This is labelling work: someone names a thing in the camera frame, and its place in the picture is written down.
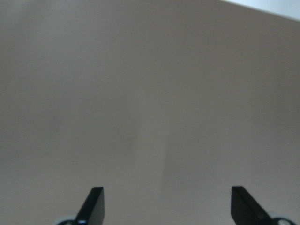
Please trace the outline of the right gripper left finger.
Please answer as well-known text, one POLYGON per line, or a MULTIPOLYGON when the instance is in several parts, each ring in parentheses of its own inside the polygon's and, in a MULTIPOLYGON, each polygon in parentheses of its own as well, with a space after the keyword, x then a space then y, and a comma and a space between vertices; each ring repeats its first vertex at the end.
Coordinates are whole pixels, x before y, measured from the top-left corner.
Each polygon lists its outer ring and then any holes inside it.
POLYGON ((103 187, 93 187, 76 215, 77 225, 102 225, 105 217, 103 187))

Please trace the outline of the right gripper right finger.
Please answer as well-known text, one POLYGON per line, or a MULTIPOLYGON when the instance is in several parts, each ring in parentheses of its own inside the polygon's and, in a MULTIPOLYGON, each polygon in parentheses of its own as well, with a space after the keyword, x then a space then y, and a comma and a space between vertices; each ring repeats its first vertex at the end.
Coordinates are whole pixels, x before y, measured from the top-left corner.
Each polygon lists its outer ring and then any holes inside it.
POLYGON ((269 214, 243 186, 232 187, 231 216, 236 225, 271 225, 272 223, 269 214))

